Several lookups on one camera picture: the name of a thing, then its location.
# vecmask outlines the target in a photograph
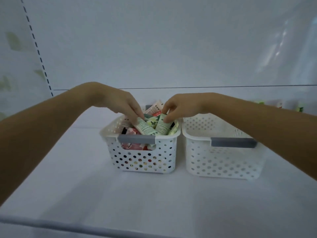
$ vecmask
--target person's left arm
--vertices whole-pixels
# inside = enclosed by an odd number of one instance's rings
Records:
[[[0,122],[0,205],[46,156],[73,122],[91,106],[144,118],[125,91],[89,82],[16,113]]]

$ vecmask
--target hand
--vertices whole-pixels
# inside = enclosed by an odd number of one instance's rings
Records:
[[[122,113],[128,116],[133,124],[137,123],[137,117],[144,119],[141,107],[131,93],[98,82],[89,82],[84,85],[89,89],[89,97],[93,106],[105,107],[115,113]]]
[[[206,114],[208,113],[206,109],[208,100],[210,100],[210,93],[176,94],[164,104],[162,113],[166,114],[169,110],[164,122],[170,123],[178,118]]]

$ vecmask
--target black dashed line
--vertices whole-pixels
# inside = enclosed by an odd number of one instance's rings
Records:
[[[35,36],[34,36],[34,33],[33,33],[33,28],[32,28],[32,26],[31,26],[31,24],[29,24],[29,27],[30,27],[30,30],[31,30],[31,34],[32,34],[32,37],[33,37],[33,39],[35,40]]]

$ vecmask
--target white plastic basket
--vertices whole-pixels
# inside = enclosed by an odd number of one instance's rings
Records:
[[[170,136],[122,135],[121,125],[125,116],[120,116],[100,131],[107,142],[113,165],[124,171],[170,173],[175,169],[177,132]],[[156,144],[154,150],[127,150],[121,143]]]
[[[212,114],[184,118],[186,168],[196,176],[256,179],[267,148]]]

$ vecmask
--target forearm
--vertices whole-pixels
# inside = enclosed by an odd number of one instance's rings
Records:
[[[0,205],[91,106],[83,85],[0,122]]]
[[[213,113],[317,179],[317,117],[209,93]]]

